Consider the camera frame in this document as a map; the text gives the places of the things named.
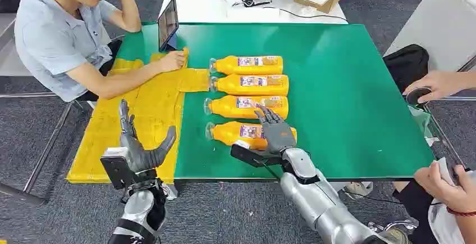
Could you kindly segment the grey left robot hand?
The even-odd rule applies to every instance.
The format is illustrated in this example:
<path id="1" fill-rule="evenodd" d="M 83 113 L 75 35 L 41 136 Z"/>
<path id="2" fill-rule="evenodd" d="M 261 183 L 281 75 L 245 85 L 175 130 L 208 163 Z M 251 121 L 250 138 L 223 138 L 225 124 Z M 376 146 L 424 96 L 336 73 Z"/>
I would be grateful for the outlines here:
<path id="1" fill-rule="evenodd" d="M 120 143 L 122 147 L 127 147 L 129 150 L 126 161 L 130 169 L 139 173 L 159 167 L 176 141 L 176 126 L 169 126 L 166 137 L 159 147 L 147 150 L 138 139 L 134 126 L 135 116 L 133 114 L 129 115 L 129 106 L 125 99 L 120 102 L 119 115 L 121 124 Z"/>

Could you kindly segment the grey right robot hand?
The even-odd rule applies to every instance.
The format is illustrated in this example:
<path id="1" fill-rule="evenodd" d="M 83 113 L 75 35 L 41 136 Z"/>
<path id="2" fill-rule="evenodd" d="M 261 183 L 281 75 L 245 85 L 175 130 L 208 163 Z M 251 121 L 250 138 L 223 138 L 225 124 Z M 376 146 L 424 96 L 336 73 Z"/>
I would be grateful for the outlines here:
<path id="1" fill-rule="evenodd" d="M 262 105 L 255 111 L 267 141 L 266 151 L 271 154 L 280 154 L 288 148 L 296 146 L 296 140 L 291 127 L 273 110 Z"/>

